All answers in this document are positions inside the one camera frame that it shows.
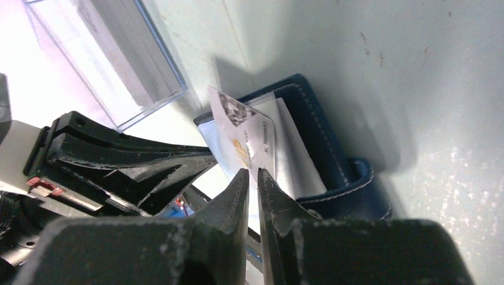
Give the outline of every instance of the blue case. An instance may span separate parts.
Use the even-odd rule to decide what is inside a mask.
[[[282,98],[303,143],[327,187],[321,195],[297,199],[303,207],[325,219],[385,219],[392,216],[390,200],[366,159],[346,158],[331,130],[308,80],[292,75],[239,100],[247,102],[269,92]],[[194,120],[196,125],[213,119],[211,113]]]

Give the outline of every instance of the clear plastic container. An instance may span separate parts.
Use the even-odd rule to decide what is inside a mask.
[[[112,8],[116,3],[119,9]],[[46,33],[35,29],[37,37],[57,45],[117,131],[185,94],[185,81],[140,1],[25,0],[25,5]]]

